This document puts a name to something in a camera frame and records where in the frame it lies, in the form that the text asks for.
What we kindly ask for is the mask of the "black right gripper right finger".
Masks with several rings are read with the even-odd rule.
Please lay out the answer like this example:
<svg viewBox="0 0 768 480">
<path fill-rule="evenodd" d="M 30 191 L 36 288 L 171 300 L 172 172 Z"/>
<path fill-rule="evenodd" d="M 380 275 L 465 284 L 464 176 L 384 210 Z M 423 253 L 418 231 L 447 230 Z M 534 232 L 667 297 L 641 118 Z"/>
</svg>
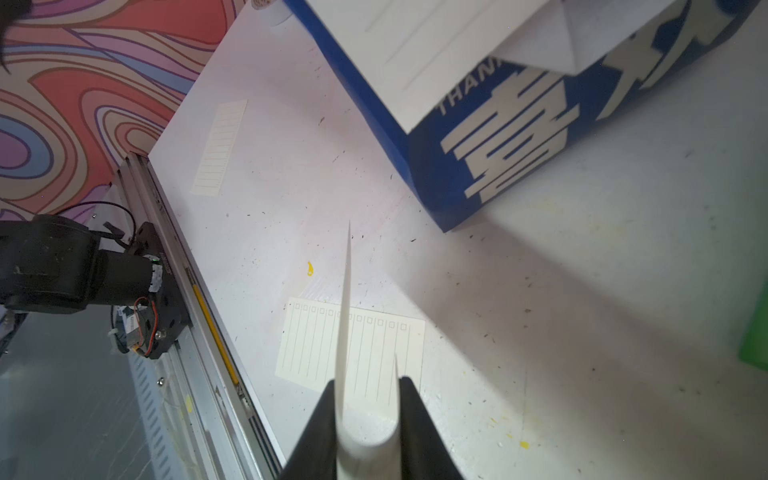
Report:
<svg viewBox="0 0 768 480">
<path fill-rule="evenodd" d="M 399 397 L 402 478 L 462 480 L 409 377 L 399 379 Z"/>
</svg>

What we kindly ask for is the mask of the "blue white paper bag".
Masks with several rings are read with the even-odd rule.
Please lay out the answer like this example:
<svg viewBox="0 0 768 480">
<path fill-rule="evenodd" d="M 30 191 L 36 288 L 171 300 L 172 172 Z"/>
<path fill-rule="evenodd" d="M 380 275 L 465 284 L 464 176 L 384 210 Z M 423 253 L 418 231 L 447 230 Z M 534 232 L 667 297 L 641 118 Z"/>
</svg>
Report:
<svg viewBox="0 0 768 480">
<path fill-rule="evenodd" d="M 443 231 L 730 39 L 755 7 L 752 1 L 677 1 L 575 76 L 487 57 L 406 132 L 308 3 L 290 3 Z"/>
</svg>

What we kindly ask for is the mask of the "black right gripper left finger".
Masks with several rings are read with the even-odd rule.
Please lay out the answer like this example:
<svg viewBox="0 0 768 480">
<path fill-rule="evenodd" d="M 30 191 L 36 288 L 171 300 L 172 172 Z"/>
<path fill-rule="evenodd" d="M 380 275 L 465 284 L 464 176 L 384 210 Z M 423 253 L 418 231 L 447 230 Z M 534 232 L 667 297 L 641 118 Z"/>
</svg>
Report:
<svg viewBox="0 0 768 480">
<path fill-rule="evenodd" d="M 335 382 L 324 388 L 299 441 L 279 476 L 281 480 L 337 478 Z"/>
</svg>

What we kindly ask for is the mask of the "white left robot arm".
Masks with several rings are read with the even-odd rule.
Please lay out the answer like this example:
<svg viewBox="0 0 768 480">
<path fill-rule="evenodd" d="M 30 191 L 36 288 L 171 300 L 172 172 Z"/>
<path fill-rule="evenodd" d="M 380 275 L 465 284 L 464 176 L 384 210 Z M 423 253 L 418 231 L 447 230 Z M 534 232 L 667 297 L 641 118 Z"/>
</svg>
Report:
<svg viewBox="0 0 768 480">
<path fill-rule="evenodd" d="M 72 314 L 128 305 L 158 293 L 160 258 L 106 222 L 91 230 L 63 216 L 1 222 L 1 305 L 15 312 Z"/>
</svg>

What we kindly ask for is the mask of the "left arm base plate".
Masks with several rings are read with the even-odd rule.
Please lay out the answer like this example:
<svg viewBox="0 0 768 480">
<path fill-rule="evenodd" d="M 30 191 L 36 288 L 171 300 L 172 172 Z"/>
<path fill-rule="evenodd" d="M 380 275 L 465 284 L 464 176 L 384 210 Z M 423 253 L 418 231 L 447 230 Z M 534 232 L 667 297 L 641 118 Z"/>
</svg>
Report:
<svg viewBox="0 0 768 480">
<path fill-rule="evenodd" d="M 107 336 L 115 353 L 135 353 L 157 360 L 191 325 L 191 317 L 176 272 L 153 224 L 145 222 L 139 227 L 131 251 L 152 264 L 150 291 L 132 298 L 126 305 L 111 308 Z"/>
</svg>

